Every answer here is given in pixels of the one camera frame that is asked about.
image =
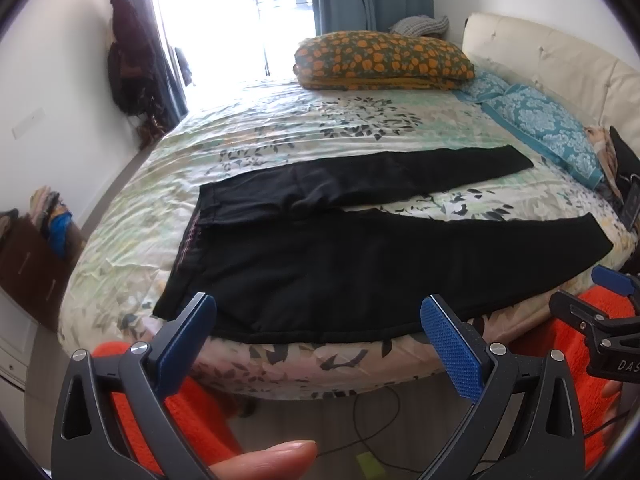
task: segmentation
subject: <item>dresser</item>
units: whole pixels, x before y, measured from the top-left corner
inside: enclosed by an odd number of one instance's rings
[[[27,218],[0,250],[0,288],[43,326],[57,332],[60,303],[72,267],[59,259]]]

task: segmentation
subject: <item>black cable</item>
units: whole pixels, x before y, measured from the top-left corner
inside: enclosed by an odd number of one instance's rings
[[[375,458],[382,465],[386,465],[387,467],[391,467],[391,468],[394,468],[394,469],[399,469],[399,470],[402,470],[402,471],[407,471],[409,473],[416,473],[416,474],[422,473],[423,471],[421,471],[421,470],[411,469],[411,468],[408,468],[408,467],[404,467],[404,466],[400,466],[400,465],[396,465],[396,464],[391,464],[389,462],[385,462],[384,460],[382,460],[376,454],[375,451],[373,451],[373,449],[371,449],[371,446],[367,443],[367,440],[371,440],[375,436],[378,436],[380,433],[385,431],[386,428],[391,426],[396,421],[398,416],[400,415],[400,411],[401,411],[401,408],[402,408],[402,401],[400,400],[400,395],[398,395],[398,392],[396,392],[390,386],[386,386],[386,389],[394,394],[394,397],[396,398],[396,403],[397,403],[396,404],[396,412],[394,413],[394,416],[391,418],[391,420],[388,423],[386,423],[384,426],[382,426],[382,428],[377,430],[375,433],[373,433],[373,434],[371,434],[371,435],[369,435],[367,437],[363,437],[362,434],[360,433],[360,430],[358,429],[358,423],[356,421],[356,407],[357,407],[358,401],[360,400],[360,397],[361,397],[361,395],[357,395],[355,400],[353,401],[353,408],[351,410],[351,419],[353,421],[353,429],[355,430],[356,435],[358,436],[358,439],[354,440],[353,442],[350,442],[348,444],[344,444],[343,446],[335,447],[333,449],[328,449],[326,451],[318,453],[318,457],[325,456],[325,455],[328,455],[328,454],[331,454],[331,453],[336,453],[338,451],[342,451],[342,450],[347,449],[347,448],[349,448],[351,446],[356,446],[356,444],[362,444],[364,447],[367,448],[367,451],[369,451],[373,455],[373,458]],[[604,429],[608,428],[612,424],[615,424],[619,420],[622,420],[623,418],[625,418],[629,413],[630,413],[630,411],[627,411],[625,413],[620,413],[619,415],[613,417],[612,419],[610,419],[607,422],[605,422],[603,425],[597,427],[595,430],[590,431],[589,433],[585,434],[584,435],[584,439],[587,440],[588,438],[591,438],[593,435],[600,433],[601,431],[603,431]],[[495,464],[497,462],[499,462],[499,460],[483,459],[480,462],[478,462],[478,464]]]
[[[389,388],[388,387],[388,389],[391,390],[394,393],[394,395],[396,396],[396,399],[398,399],[398,412],[394,416],[394,420],[396,420],[396,417],[398,417],[398,414],[400,413],[400,407],[401,407],[400,396],[398,395],[398,393],[393,388]],[[353,403],[353,429],[355,430],[356,435],[360,439],[360,442],[362,443],[362,445],[364,447],[366,447],[367,451],[369,451],[373,455],[373,458],[375,458],[382,465],[386,465],[387,467],[392,467],[393,469],[399,469],[401,471],[408,471],[409,473],[417,473],[417,474],[422,473],[422,470],[411,469],[409,467],[404,467],[404,466],[401,466],[401,465],[396,465],[396,464],[391,464],[389,462],[385,462],[384,460],[382,460],[376,454],[375,451],[373,451],[373,449],[371,449],[371,446],[369,445],[369,443],[367,443],[367,439],[364,439],[362,437],[362,435],[360,434],[360,430],[358,429],[358,424],[356,422],[356,402],[357,402],[357,400],[358,400],[358,397],[356,397],[356,401]]]
[[[391,420],[388,423],[386,423],[384,426],[382,426],[382,428],[380,428],[374,434],[368,436],[367,438],[364,438],[364,439],[359,438],[358,440],[354,440],[353,442],[345,444],[344,446],[335,447],[333,449],[328,449],[327,451],[323,451],[322,453],[318,453],[318,457],[321,457],[321,456],[324,456],[324,455],[329,455],[329,454],[335,453],[337,451],[342,451],[343,449],[347,449],[348,447],[355,446],[356,444],[361,444],[363,442],[363,440],[370,440],[373,437],[378,436],[380,433],[385,431],[386,428],[391,426],[396,421],[396,418],[398,418],[398,415],[400,415],[401,401],[400,401],[400,396],[398,395],[398,392],[396,392],[393,388],[391,388],[389,386],[386,386],[386,389],[389,390],[390,392],[392,392],[394,394],[394,396],[396,397],[396,413],[391,418]],[[355,414],[355,411],[356,411],[356,404],[357,404],[359,399],[360,399],[360,396],[358,395],[358,396],[356,396],[355,400],[353,401],[353,413],[354,414]]]
[[[597,433],[600,433],[605,428],[608,428],[611,424],[615,424],[617,421],[622,420],[623,418],[625,418],[629,413],[630,412],[620,413],[619,415],[613,417],[611,420],[608,420],[607,422],[605,422],[602,426],[599,426],[595,430],[590,431],[589,433],[587,433],[584,436],[584,439],[587,440],[588,438],[591,438],[593,435],[595,435]]]

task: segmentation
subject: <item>tufted headboard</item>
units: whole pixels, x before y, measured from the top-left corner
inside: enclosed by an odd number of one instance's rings
[[[597,46],[545,25],[472,14],[462,50],[510,84],[535,86],[582,124],[615,126],[640,156],[640,73]]]

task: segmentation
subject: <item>window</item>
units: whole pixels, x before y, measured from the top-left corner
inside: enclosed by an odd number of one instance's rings
[[[196,88],[292,77],[297,44],[314,36],[311,0],[159,0],[168,43]]]

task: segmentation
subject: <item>floral duvet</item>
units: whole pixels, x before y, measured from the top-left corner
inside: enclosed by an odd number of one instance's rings
[[[113,200],[69,281],[58,336],[69,353],[109,340],[150,339],[151,311],[169,277],[198,186],[243,171],[329,156],[511,144],[530,170],[473,187],[374,205],[447,221],[572,218],[592,213],[620,268],[637,243],[609,204],[498,126],[479,105],[437,90],[307,91],[259,82],[191,114],[155,148]],[[584,272],[562,288],[580,293]],[[470,322],[508,342],[548,317],[547,294]],[[442,370],[421,334],[353,344],[249,345],[209,338],[193,368],[203,384],[272,399],[343,396]]]

